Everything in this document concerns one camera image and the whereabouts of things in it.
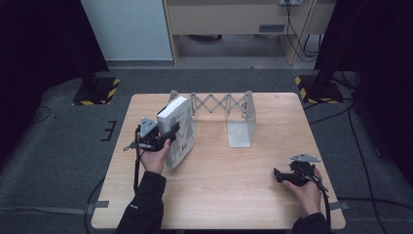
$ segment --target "person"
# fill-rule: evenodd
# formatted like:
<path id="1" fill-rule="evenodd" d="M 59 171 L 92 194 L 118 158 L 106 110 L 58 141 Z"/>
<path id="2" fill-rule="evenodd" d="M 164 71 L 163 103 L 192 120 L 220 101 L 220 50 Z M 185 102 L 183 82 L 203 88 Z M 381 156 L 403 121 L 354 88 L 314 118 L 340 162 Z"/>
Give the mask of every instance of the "person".
<path id="1" fill-rule="evenodd" d="M 116 229 L 117 234 L 159 234 L 161 233 L 164 216 L 162 196 L 167 179 L 161 175 L 164 169 L 166 155 L 170 147 L 168 139 L 164 148 L 158 152 L 149 152 L 139 148 L 141 163 L 145 172 L 131 202 Z M 321 178 L 319 170 L 315 174 Z M 293 234 L 330 234 L 330 228 L 320 212 L 321 194 L 316 184 L 309 181 L 302 187 L 297 187 L 289 181 L 283 185 L 295 194 L 303 207 L 305 216 L 300 217 L 293 225 Z"/>

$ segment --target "yellow black hazard tape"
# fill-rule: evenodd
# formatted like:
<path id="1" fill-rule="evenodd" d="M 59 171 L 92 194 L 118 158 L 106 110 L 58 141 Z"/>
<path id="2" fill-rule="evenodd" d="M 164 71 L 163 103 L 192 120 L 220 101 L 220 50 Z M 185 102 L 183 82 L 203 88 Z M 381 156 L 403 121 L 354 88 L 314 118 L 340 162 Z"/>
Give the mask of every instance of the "yellow black hazard tape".
<path id="1" fill-rule="evenodd" d="M 298 87 L 298 91 L 300 92 L 301 98 L 305 103 L 340 103 L 343 102 L 342 98 L 312 98 L 308 97 L 306 89 L 304 88 L 303 82 L 301 81 L 300 77 L 295 77 L 295 84 Z"/>
<path id="2" fill-rule="evenodd" d="M 78 100 L 78 101 L 73 100 L 73 104 L 74 105 L 94 105 L 94 104 L 107 104 L 107 103 L 109 103 L 112 100 L 113 96 L 115 95 L 116 90 L 118 89 L 118 85 L 119 85 L 120 80 L 121 79 L 118 79 L 118 78 L 114 79 L 113 84 L 110 88 L 110 91 L 107 95 L 107 98 L 100 99 L 100 100 L 89 100 L 89 99 Z"/>

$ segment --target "black sleeve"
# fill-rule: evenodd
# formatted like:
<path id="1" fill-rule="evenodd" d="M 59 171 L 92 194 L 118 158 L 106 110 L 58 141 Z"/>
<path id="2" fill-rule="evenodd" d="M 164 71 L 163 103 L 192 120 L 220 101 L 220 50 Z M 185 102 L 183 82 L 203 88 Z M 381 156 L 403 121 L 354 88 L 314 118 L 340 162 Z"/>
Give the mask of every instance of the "black sleeve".
<path id="1" fill-rule="evenodd" d="M 333 234 L 324 215 L 321 213 L 310 214 L 295 221 L 292 234 Z"/>
<path id="2" fill-rule="evenodd" d="M 126 207 L 116 229 L 117 234 L 160 233 L 164 216 L 162 196 L 167 179 L 161 175 L 145 172 L 137 193 Z"/>

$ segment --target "hand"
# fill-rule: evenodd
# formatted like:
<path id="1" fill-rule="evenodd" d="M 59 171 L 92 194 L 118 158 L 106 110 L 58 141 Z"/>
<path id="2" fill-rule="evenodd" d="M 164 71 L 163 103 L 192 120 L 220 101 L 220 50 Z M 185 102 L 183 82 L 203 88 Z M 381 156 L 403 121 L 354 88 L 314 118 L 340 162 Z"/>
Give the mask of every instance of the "hand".
<path id="1" fill-rule="evenodd" d="M 170 148 L 170 139 L 167 139 L 164 143 L 164 148 L 157 152 L 144 151 L 139 148 L 139 154 L 142 154 L 140 162 L 146 171 L 161 174 L 164 169 L 165 161 L 167 159 L 167 152 Z"/>
<path id="2" fill-rule="evenodd" d="M 314 169 L 314 173 L 321 178 L 318 169 Z M 287 180 L 284 180 L 282 184 L 295 194 L 306 216 L 320 212 L 321 191 L 313 181 L 308 181 L 302 187 L 297 187 Z"/>

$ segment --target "white wall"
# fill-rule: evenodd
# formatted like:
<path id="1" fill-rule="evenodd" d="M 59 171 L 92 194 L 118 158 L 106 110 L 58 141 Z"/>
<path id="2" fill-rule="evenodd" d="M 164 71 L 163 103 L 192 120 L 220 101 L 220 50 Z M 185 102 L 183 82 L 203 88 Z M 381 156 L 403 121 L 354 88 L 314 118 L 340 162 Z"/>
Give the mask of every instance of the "white wall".
<path id="1" fill-rule="evenodd" d="M 162 0 L 81 0 L 106 60 L 172 60 Z"/>

